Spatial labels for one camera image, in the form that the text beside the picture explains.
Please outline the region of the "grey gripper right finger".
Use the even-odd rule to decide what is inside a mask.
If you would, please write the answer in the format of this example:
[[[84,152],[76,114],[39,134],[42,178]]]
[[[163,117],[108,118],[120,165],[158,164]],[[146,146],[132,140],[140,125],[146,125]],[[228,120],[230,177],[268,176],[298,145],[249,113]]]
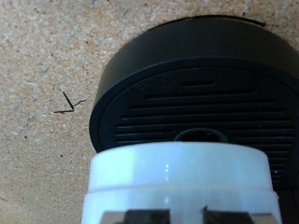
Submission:
[[[202,209],[203,224],[277,224],[277,219],[271,213],[250,213],[238,211]]]

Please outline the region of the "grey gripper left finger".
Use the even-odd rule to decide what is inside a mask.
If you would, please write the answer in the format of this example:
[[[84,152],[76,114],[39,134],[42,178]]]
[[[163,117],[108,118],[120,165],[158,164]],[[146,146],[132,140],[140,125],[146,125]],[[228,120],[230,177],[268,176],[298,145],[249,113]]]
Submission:
[[[163,209],[106,211],[102,216],[102,224],[170,224],[170,211]]]

